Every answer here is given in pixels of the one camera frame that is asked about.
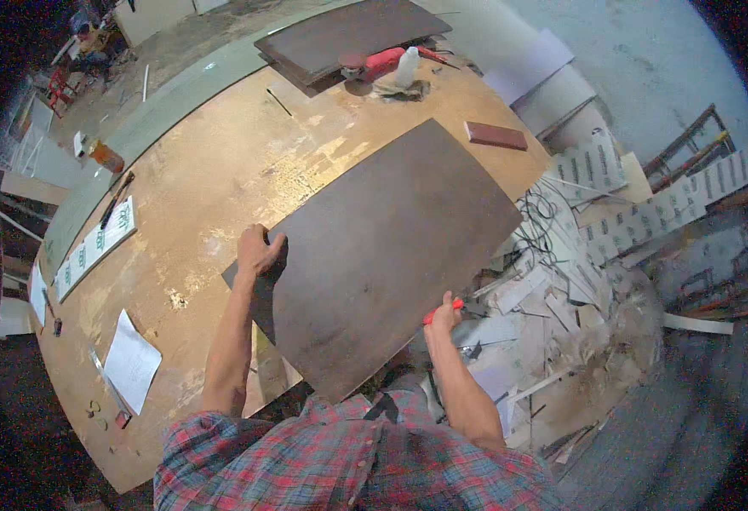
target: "wooden workbench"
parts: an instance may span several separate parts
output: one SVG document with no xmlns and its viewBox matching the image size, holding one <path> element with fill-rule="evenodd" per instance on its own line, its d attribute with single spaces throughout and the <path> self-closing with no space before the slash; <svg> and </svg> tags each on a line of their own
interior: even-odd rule
<svg viewBox="0 0 748 511">
<path fill-rule="evenodd" d="M 43 359 L 67 418 L 87 452 L 119 492 L 154 475 L 166 427 L 197 410 L 209 343 L 229 289 L 220 273 L 235 259 L 251 222 L 273 227 L 309 197 L 391 140 L 436 118 L 512 199 L 543 173 L 549 156 L 521 121 L 467 68 L 423 60 L 418 78 L 432 91 L 422 102 L 385 103 L 353 96 L 344 84 L 307 98 L 266 67 L 218 94 L 169 130 L 131 167 L 127 192 L 138 230 L 54 303 L 40 336 Z M 267 92 L 291 112 L 291 116 Z M 464 121 L 523 130 L 527 152 L 476 146 Z M 78 240 L 96 225 L 109 195 Z M 142 414 L 118 430 L 112 397 L 88 356 L 104 361 L 125 308 L 136 329 L 163 355 Z M 261 409 L 301 377 L 265 339 L 255 338 L 244 414 Z M 102 431 L 84 412 L 101 404 Z"/>
</svg>

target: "plastic bottle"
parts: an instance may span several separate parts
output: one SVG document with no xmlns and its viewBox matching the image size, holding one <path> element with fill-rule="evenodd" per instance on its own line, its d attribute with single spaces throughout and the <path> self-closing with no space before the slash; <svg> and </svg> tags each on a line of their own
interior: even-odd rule
<svg viewBox="0 0 748 511">
<path fill-rule="evenodd" d="M 408 51 L 399 57 L 399 67 L 397 67 L 397 77 L 394 85 L 400 88 L 408 88 L 414 82 L 414 73 L 420 66 L 420 51 L 416 46 L 411 46 Z"/>
</svg>

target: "dark brown board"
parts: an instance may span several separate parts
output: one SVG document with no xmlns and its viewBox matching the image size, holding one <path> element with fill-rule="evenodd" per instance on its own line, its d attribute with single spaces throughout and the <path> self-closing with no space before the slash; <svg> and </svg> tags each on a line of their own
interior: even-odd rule
<svg viewBox="0 0 748 511">
<path fill-rule="evenodd" d="M 450 25 L 408 0 L 364 0 L 278 30 L 255 46 L 310 85 L 337 71 L 344 54 L 368 56 L 449 30 Z"/>
<path fill-rule="evenodd" d="M 527 140 L 524 133 L 518 129 L 465 121 L 464 130 L 468 133 L 468 140 L 473 144 L 527 150 Z"/>
<path fill-rule="evenodd" d="M 519 226 L 513 202 L 435 120 L 359 162 L 268 234 L 288 236 L 252 315 L 306 381 L 339 402 L 402 349 Z M 232 284 L 233 264 L 224 272 Z"/>
</svg>

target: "plaid shirt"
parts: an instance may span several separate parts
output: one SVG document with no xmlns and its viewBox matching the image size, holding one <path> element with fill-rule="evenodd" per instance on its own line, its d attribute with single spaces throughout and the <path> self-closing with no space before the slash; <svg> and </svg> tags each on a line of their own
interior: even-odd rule
<svg viewBox="0 0 748 511">
<path fill-rule="evenodd" d="M 434 424 L 417 387 L 388 391 L 399 414 L 362 417 L 364 396 L 316 395 L 277 426 L 204 411 L 171 426 L 155 508 L 552 509 L 561 503 L 532 456 L 483 451 Z"/>
</svg>

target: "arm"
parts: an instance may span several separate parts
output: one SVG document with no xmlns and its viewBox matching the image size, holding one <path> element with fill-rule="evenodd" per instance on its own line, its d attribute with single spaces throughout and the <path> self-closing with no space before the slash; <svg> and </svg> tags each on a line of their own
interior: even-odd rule
<svg viewBox="0 0 748 511">
<path fill-rule="evenodd" d="M 277 259 L 286 237 L 278 234 L 266 245 L 266 228 L 253 224 L 241 235 L 237 250 L 237 274 L 226 310 L 206 358 L 201 409 L 216 410 L 240 418 L 246 403 L 246 379 L 252 360 L 252 319 L 249 303 L 255 280 Z"/>
<path fill-rule="evenodd" d="M 505 448 L 499 412 L 462 362 L 450 336 L 450 331 L 460 321 L 461 313 L 453 310 L 448 291 L 433 321 L 424 327 L 425 342 L 439 378 L 441 399 L 451 428 L 479 448 L 499 451 Z"/>
</svg>

